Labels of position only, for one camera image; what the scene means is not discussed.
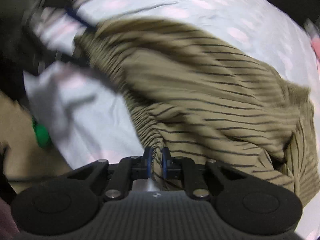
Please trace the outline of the olive striped shorts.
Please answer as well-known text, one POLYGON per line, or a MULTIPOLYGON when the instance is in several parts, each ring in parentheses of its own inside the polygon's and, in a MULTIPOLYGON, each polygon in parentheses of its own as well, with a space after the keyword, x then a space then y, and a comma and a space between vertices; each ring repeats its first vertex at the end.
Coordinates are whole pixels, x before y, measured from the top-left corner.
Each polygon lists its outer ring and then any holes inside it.
POLYGON ((162 149, 223 161, 294 192, 319 192, 309 89, 195 26, 171 20, 109 20, 74 39, 75 50, 123 95, 151 172, 165 186, 162 149))

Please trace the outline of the green round object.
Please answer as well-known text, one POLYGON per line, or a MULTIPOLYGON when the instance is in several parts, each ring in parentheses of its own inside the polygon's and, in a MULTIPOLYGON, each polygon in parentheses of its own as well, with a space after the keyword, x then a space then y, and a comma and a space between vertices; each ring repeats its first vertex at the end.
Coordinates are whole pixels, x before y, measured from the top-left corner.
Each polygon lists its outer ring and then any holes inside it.
POLYGON ((35 139, 40 148, 49 148, 52 146, 51 137, 47 129, 32 117, 32 127, 35 134, 35 139))

